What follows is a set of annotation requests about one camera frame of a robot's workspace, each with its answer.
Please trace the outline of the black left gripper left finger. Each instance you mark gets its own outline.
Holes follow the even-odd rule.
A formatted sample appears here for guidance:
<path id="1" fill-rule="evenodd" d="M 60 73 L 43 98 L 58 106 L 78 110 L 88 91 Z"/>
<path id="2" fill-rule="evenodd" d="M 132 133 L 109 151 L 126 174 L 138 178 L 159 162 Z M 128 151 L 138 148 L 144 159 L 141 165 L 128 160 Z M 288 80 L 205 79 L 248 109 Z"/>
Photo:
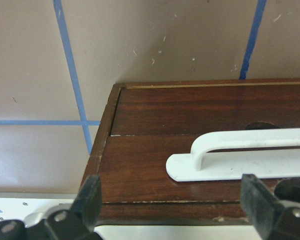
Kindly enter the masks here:
<path id="1" fill-rule="evenodd" d="M 89 175 L 76 196 L 71 212 L 91 232 L 97 226 L 102 209 L 102 187 L 99 175 Z"/>

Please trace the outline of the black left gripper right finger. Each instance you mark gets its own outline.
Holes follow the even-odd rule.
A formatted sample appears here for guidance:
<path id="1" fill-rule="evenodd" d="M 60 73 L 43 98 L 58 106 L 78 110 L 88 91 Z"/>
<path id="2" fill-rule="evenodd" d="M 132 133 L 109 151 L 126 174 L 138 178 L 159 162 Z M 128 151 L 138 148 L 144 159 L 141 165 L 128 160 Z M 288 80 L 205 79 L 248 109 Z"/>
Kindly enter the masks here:
<path id="1" fill-rule="evenodd" d="M 254 174 L 243 174 L 240 206 L 261 238 L 287 238 L 280 218 L 287 203 L 275 197 Z"/>

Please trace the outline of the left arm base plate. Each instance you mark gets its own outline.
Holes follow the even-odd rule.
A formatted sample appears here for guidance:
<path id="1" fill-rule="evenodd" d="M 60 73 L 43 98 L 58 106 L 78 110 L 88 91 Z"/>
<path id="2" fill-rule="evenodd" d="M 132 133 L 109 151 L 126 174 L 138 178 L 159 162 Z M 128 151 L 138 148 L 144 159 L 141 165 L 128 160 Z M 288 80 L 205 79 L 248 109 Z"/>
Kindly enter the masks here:
<path id="1" fill-rule="evenodd" d="M 67 208 L 75 198 L 72 193 L 0 192 L 0 221 L 17 219 L 36 224 L 50 208 Z"/>

